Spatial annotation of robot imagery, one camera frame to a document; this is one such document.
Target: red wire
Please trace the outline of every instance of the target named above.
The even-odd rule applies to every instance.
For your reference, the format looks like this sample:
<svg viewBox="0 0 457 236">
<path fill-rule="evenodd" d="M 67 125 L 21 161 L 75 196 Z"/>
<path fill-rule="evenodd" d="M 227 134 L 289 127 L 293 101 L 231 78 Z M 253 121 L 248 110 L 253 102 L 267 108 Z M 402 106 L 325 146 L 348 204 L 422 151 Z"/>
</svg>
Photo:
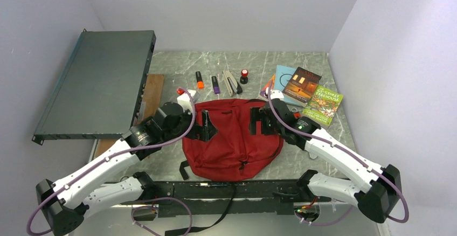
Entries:
<svg viewBox="0 0 457 236">
<path fill-rule="evenodd" d="M 155 195 L 154 198 L 157 198 L 157 195 Z M 154 207 L 155 204 L 156 204 L 156 202 L 154 201 L 152 206 Z"/>
<path fill-rule="evenodd" d="M 317 197 L 314 197 L 313 201 L 311 202 L 311 204 L 309 205 L 305 205 L 302 207 L 302 209 L 308 209 L 310 208 L 312 205 L 314 205 L 314 203 L 317 201 Z"/>
</svg>

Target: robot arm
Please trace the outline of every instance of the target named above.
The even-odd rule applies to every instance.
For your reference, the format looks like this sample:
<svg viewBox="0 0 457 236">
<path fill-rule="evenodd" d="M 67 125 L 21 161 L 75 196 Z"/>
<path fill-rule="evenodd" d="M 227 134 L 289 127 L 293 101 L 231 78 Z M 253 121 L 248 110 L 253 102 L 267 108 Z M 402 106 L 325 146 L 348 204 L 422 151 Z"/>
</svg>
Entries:
<svg viewBox="0 0 457 236">
<path fill-rule="evenodd" d="M 392 165 L 383 168 L 343 146 L 349 153 L 362 159 L 368 165 L 368 168 L 364 167 L 347 153 L 336 149 L 334 145 L 341 144 L 325 129 L 320 128 L 318 124 L 306 117 L 294 115 L 281 101 L 282 93 L 273 92 L 277 97 L 273 100 L 273 106 L 282 121 L 298 131 L 324 138 L 330 144 L 285 129 L 272 115 L 268 103 L 264 108 L 251 109 L 251 134 L 255 134 L 255 123 L 261 121 L 263 134 L 281 135 L 287 143 L 297 145 L 300 149 L 323 158 L 349 178 L 349 180 L 332 178 L 317 171 L 308 170 L 297 181 L 297 186 L 301 190 L 300 194 L 305 195 L 307 199 L 324 196 L 347 202 L 357 206 L 371 220 L 383 223 L 399 197 L 393 188 L 379 179 L 379 176 L 372 171 L 377 171 L 387 177 L 401 190 L 398 169 Z M 191 94 L 196 100 L 198 94 L 195 91 L 191 91 Z M 160 148 L 155 148 L 130 152 L 131 150 L 128 149 L 157 145 L 181 136 L 191 124 L 192 116 L 188 112 L 190 109 L 190 99 L 183 94 L 178 97 L 178 103 L 165 103 L 157 110 L 154 117 L 133 126 L 105 153 L 80 170 L 54 183 L 47 179 L 40 182 L 36 186 L 39 204 L 54 194 L 54 189 L 65 188 L 41 208 L 54 235 L 68 234 L 84 219 L 113 205 L 151 199 L 154 195 L 158 195 L 154 182 L 145 172 L 137 172 L 133 177 L 116 184 L 100 188 L 99 186 L 109 177 L 160 150 Z M 202 119 L 203 125 L 194 124 L 186 137 L 202 141 L 211 139 L 217 130 L 212 126 L 207 112 L 202 111 Z M 69 182 L 77 177 L 81 178 L 69 186 Z"/>
<path fill-rule="evenodd" d="M 264 108 L 251 111 L 251 114 L 254 114 L 253 117 L 251 116 L 251 122 L 261 121 L 263 134 L 278 133 L 287 143 L 321 157 L 349 178 L 349 180 L 333 178 L 315 170 L 308 170 L 297 182 L 299 188 L 302 189 L 302 194 L 306 194 L 308 197 L 330 197 L 347 202 L 359 208 L 369 219 L 383 223 L 400 196 L 380 176 L 387 178 L 401 191 L 398 169 L 393 165 L 384 168 L 367 160 L 341 144 L 314 121 L 307 117 L 294 115 L 287 105 L 281 101 L 281 94 L 279 91 L 271 92 L 272 105 L 281 121 L 310 136 L 299 135 L 286 129 L 273 115 L 268 103 L 265 104 Z"/>
</svg>

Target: orange highlighter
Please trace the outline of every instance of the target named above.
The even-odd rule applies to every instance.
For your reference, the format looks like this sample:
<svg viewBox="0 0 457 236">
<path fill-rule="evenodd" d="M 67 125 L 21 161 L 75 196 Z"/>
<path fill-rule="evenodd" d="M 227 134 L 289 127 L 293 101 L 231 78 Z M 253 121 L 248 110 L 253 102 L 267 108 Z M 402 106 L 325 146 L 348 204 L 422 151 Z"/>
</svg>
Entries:
<svg viewBox="0 0 457 236">
<path fill-rule="evenodd" d="M 205 86 L 203 85 L 202 74 L 200 71 L 195 72 L 195 77 L 197 77 L 197 87 L 199 89 L 203 89 Z"/>
</svg>

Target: backpack strap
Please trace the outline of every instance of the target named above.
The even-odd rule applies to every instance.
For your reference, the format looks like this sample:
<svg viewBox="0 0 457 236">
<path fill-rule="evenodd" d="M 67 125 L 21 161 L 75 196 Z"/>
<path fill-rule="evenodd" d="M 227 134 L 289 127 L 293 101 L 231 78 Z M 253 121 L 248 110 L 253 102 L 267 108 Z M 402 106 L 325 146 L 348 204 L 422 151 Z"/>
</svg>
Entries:
<svg viewBox="0 0 457 236">
<path fill-rule="evenodd" d="M 227 204 L 227 207 L 225 208 L 225 210 L 222 213 L 222 215 L 220 216 L 220 218 L 213 225 L 208 226 L 208 227 L 191 227 L 189 233 L 201 232 L 203 230 L 213 227 L 214 225 L 216 225 L 216 224 L 220 223 L 222 220 L 224 220 L 225 216 L 228 214 L 228 212 L 230 210 L 230 207 L 233 204 L 233 199 L 235 198 L 235 195 L 237 193 L 237 187 L 235 186 L 235 184 L 232 183 L 232 187 L 233 187 L 232 197 L 230 198 L 230 201 L 228 202 L 229 204 Z M 165 231 L 165 236 L 181 236 L 187 231 L 187 229 L 188 228 L 182 228 L 182 229 Z"/>
<path fill-rule="evenodd" d="M 189 162 L 185 160 L 179 165 L 179 173 L 181 173 L 181 177 L 183 177 L 183 180 L 188 180 L 189 179 L 189 174 L 187 174 L 187 171 L 185 171 L 185 167 L 189 166 Z"/>
</svg>

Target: marble tabletop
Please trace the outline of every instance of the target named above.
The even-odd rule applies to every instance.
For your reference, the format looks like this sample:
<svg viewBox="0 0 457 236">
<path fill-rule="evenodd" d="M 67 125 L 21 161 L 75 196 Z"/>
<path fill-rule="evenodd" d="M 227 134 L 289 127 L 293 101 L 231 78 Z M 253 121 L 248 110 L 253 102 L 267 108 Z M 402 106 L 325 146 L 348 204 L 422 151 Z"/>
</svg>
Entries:
<svg viewBox="0 0 457 236">
<path fill-rule="evenodd" d="M 337 91 L 328 63 L 328 54 L 323 52 L 156 52 L 153 55 L 149 73 L 164 74 L 161 105 L 167 101 L 176 102 L 176 88 L 181 86 L 195 89 L 200 93 L 198 102 L 228 99 L 228 91 L 223 83 L 222 71 L 229 70 L 238 79 L 243 68 L 249 71 L 249 82 L 243 93 L 234 97 L 240 99 L 257 98 L 259 91 L 276 72 L 276 65 L 301 66 L 322 76 L 319 84 Z M 200 71 L 205 84 L 197 89 L 195 72 Z M 217 76 L 220 94 L 214 94 L 211 76 Z M 343 107 L 340 106 L 327 131 L 341 143 L 356 150 L 346 121 Z M 179 165 L 185 160 L 181 142 L 163 147 L 140 163 L 131 166 L 114 176 L 110 181 L 117 182 L 123 176 L 131 176 L 137 171 L 146 171 L 155 181 L 181 181 Z M 345 177 L 326 161 L 309 158 L 309 154 L 298 147 L 284 144 L 281 154 L 266 166 L 253 179 L 297 179 L 306 170 L 313 169 L 328 176 Z M 190 180 L 205 180 L 186 168 Z"/>
</svg>

